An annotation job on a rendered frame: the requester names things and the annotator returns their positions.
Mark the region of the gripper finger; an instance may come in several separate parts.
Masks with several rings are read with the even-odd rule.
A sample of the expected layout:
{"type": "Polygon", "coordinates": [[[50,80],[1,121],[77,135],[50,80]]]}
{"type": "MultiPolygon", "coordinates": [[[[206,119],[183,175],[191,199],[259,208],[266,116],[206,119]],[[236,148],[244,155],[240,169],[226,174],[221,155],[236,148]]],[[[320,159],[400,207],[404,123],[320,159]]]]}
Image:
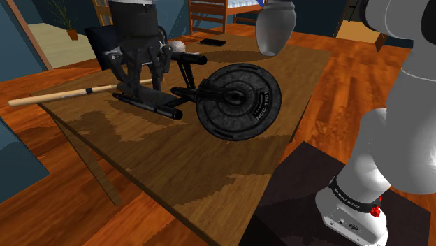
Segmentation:
{"type": "Polygon", "coordinates": [[[148,54],[151,59],[151,64],[148,66],[152,74],[153,89],[161,90],[163,74],[169,72],[172,53],[173,49],[169,45],[164,45],[161,48],[148,47],[148,54]]]}
{"type": "Polygon", "coordinates": [[[117,88],[123,92],[132,92],[131,81],[122,68],[123,54],[120,49],[113,49],[103,53],[114,76],[120,81],[117,88]]]}

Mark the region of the wooden ladder-back chair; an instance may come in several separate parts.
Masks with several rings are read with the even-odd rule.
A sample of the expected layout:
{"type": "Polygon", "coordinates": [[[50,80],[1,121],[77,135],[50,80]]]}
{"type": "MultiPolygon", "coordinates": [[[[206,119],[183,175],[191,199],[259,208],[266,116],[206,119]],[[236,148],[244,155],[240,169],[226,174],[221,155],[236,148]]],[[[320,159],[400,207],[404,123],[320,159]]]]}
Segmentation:
{"type": "Polygon", "coordinates": [[[92,0],[97,18],[101,26],[112,25],[112,16],[108,0],[92,0]]]}

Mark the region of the potted plant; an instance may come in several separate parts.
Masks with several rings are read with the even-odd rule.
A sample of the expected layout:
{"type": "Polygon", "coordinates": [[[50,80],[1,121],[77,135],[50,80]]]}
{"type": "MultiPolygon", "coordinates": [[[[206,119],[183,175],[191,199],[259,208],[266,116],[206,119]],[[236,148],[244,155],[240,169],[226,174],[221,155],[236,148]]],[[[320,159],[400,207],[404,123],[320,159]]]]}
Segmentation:
{"type": "Polygon", "coordinates": [[[65,0],[46,0],[49,11],[54,15],[55,20],[66,27],[66,32],[72,41],[78,40],[78,33],[72,27],[72,20],[68,16],[65,0]]]}

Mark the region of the black phone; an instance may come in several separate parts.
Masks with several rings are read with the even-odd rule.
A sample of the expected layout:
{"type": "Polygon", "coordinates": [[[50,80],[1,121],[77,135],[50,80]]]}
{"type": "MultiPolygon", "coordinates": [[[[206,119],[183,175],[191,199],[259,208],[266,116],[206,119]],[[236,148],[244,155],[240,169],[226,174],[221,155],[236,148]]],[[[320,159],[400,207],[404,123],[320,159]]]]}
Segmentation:
{"type": "Polygon", "coordinates": [[[204,38],[199,43],[202,45],[211,45],[211,46],[221,47],[221,46],[226,44],[226,41],[217,40],[217,39],[213,39],[213,38],[204,38]]]}

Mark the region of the wooden bunk bed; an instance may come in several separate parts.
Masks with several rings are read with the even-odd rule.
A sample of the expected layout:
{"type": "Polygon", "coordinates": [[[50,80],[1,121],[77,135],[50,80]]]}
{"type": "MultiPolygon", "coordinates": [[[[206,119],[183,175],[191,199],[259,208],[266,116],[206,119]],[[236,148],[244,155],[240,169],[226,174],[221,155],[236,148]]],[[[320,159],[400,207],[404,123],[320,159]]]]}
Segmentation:
{"type": "Polygon", "coordinates": [[[189,33],[224,34],[228,16],[233,16],[234,24],[237,21],[255,23],[255,20],[238,17],[238,14],[259,13],[266,2],[267,0],[187,0],[189,33]],[[221,31],[195,27],[194,20],[220,24],[221,31]]]}

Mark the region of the wooden stick with blue band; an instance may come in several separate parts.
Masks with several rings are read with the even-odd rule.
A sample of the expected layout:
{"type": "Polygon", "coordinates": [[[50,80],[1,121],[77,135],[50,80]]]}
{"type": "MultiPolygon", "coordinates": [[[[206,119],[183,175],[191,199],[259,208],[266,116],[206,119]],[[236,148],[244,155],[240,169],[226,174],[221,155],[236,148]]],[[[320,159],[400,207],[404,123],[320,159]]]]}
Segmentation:
{"type": "Polygon", "coordinates": [[[90,87],[90,88],[77,89],[77,90],[66,91],[66,92],[57,92],[53,94],[30,96],[22,99],[13,99],[8,102],[8,105],[12,107],[16,107],[16,106],[26,106],[35,103],[46,103],[51,101],[63,100],[70,97],[94,94],[99,92],[106,92],[112,89],[125,90],[125,89],[131,89],[131,87],[124,82],[120,82],[114,85],[104,85],[100,87],[90,87]]]}

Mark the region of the black starship model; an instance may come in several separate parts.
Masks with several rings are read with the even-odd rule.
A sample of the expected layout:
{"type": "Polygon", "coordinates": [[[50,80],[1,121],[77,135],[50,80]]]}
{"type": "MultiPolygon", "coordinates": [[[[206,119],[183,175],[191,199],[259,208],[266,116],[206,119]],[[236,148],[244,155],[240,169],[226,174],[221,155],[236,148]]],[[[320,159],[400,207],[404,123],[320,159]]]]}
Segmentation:
{"type": "Polygon", "coordinates": [[[248,140],[268,129],[276,120],[282,102],[276,79],[260,66],[231,64],[197,85],[191,67],[206,62],[206,56],[198,53],[173,52],[169,72],[163,74],[159,91],[153,89],[147,64],[125,62],[122,58],[132,92],[119,90],[113,96],[174,120],[183,117],[180,105],[195,103],[203,128],[223,140],[248,140]]]}

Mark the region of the brown wooden table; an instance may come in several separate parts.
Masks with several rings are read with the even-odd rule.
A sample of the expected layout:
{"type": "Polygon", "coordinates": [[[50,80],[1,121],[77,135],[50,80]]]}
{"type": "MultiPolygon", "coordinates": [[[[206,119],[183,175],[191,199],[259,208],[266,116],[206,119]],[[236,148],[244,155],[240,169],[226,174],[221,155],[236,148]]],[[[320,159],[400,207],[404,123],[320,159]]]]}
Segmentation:
{"type": "Polygon", "coordinates": [[[222,34],[224,45],[188,44],[208,62],[196,81],[234,63],[255,64],[278,81],[282,106],[261,135],[229,142],[210,135],[193,103],[183,117],[131,106],[108,92],[45,103],[43,108],[211,246],[238,246],[266,185],[291,140],[330,52],[288,45],[263,56],[254,38],[222,34]]]}

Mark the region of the dark robot stand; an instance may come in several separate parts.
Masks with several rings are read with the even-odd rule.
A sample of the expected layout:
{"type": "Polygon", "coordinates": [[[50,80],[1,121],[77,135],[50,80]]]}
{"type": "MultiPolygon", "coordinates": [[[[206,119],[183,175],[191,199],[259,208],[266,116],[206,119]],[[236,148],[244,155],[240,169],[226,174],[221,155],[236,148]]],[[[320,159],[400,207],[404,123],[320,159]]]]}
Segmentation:
{"type": "MultiPolygon", "coordinates": [[[[329,229],[315,205],[315,194],[343,163],[301,143],[276,169],[239,246],[358,246],[329,229]]],[[[428,246],[429,211],[388,190],[386,246],[428,246]]]]}

